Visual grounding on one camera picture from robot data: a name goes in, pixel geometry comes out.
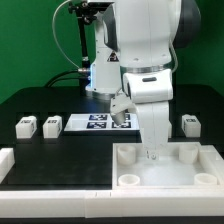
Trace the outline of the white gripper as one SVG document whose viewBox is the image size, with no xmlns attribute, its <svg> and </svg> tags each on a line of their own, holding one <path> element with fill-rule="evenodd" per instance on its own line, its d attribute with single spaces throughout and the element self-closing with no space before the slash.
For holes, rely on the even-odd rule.
<svg viewBox="0 0 224 224">
<path fill-rule="evenodd" d="M 157 160 L 155 151 L 168 142 L 172 72 L 165 69 L 153 73 L 125 73 L 123 89 L 134 104 L 146 157 Z"/>
</svg>

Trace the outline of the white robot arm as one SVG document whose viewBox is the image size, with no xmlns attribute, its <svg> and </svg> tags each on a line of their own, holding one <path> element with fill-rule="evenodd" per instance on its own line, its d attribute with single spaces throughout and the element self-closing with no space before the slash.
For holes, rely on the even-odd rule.
<svg viewBox="0 0 224 224">
<path fill-rule="evenodd" d="M 195 0 L 87 0 L 96 17 L 96 58 L 86 92 L 109 99 L 117 124 L 125 112 L 138 119 L 148 159 L 168 143 L 175 47 L 186 46 L 200 27 Z"/>
</svg>

